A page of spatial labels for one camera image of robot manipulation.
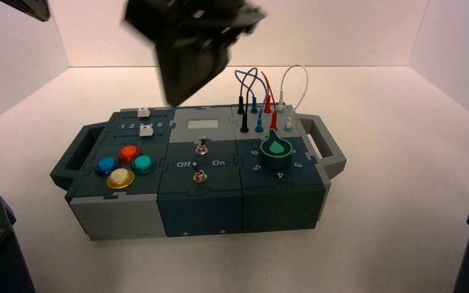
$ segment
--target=red button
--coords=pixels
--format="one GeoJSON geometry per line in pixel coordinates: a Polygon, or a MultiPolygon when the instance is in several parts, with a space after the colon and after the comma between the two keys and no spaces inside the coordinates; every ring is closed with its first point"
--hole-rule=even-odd
{"type": "Polygon", "coordinates": [[[141,155],[141,149],[135,145],[127,145],[122,148],[118,159],[123,164],[132,164],[134,160],[141,155]]]}

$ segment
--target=white cable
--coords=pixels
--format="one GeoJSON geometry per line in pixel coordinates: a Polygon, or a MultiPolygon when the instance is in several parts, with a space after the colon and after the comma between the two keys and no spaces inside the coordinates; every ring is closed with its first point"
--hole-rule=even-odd
{"type": "Polygon", "coordinates": [[[305,71],[305,74],[307,75],[307,81],[306,81],[306,84],[305,84],[305,90],[303,91],[303,95],[301,96],[301,99],[299,99],[299,102],[297,102],[297,105],[294,107],[294,111],[296,111],[297,107],[299,107],[299,105],[301,105],[301,102],[303,101],[303,99],[304,99],[305,96],[307,95],[307,90],[308,90],[308,70],[307,70],[307,68],[306,68],[304,65],[295,64],[295,65],[290,66],[290,67],[285,71],[285,73],[283,74],[283,77],[282,77],[282,84],[281,84],[281,86],[280,86],[280,99],[283,98],[283,82],[285,81],[285,76],[286,76],[286,74],[290,71],[290,69],[292,69],[292,68],[294,68],[294,67],[301,67],[301,68],[303,68],[303,70],[305,71]]]}
{"type": "Polygon", "coordinates": [[[278,111],[283,112],[283,82],[285,81],[285,76],[290,71],[290,69],[292,69],[294,67],[303,68],[303,70],[305,71],[305,74],[307,76],[307,80],[306,80],[306,83],[305,83],[305,90],[303,91],[303,95],[299,99],[299,102],[297,102],[297,105],[294,107],[294,109],[290,112],[290,114],[287,117],[287,121],[285,122],[285,130],[287,130],[287,131],[292,130],[292,113],[295,113],[296,109],[299,107],[299,105],[301,105],[301,102],[303,101],[303,99],[307,95],[307,90],[308,90],[308,70],[307,70],[307,68],[304,67],[301,64],[295,64],[295,65],[292,65],[289,68],[287,68],[287,70],[283,74],[282,84],[280,86],[280,101],[279,101],[279,104],[278,104],[278,111]]]}

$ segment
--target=white floor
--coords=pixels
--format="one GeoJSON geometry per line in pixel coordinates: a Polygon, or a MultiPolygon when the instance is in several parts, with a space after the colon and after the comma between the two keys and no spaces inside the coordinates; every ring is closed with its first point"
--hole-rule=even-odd
{"type": "MultiPolygon", "coordinates": [[[[261,68],[274,93],[284,68],[261,68]]],[[[236,103],[234,68],[186,104],[236,103]]],[[[83,125],[162,106],[157,68],[72,68],[0,116],[0,193],[37,292],[449,292],[469,234],[469,112],[409,68],[309,68],[298,112],[347,157],[315,230],[91,242],[49,177],[83,125]]],[[[301,71],[285,84],[296,103],[301,71]]]]}

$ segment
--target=blue button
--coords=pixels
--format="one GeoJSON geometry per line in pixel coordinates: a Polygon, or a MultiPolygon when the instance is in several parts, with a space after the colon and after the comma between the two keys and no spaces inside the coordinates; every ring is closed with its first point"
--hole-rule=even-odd
{"type": "Polygon", "coordinates": [[[149,156],[139,156],[132,164],[132,170],[136,174],[147,174],[152,172],[156,167],[155,160],[149,156]]]}
{"type": "Polygon", "coordinates": [[[108,176],[119,167],[120,164],[118,160],[113,157],[102,157],[94,167],[94,172],[98,176],[108,176]]]}

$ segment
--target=yellow button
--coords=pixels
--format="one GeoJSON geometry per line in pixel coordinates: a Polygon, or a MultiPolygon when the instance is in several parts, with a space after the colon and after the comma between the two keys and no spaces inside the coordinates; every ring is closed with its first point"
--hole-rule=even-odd
{"type": "Polygon", "coordinates": [[[107,177],[107,185],[112,189],[126,188],[134,182],[135,177],[134,172],[131,170],[119,168],[107,177]]]}

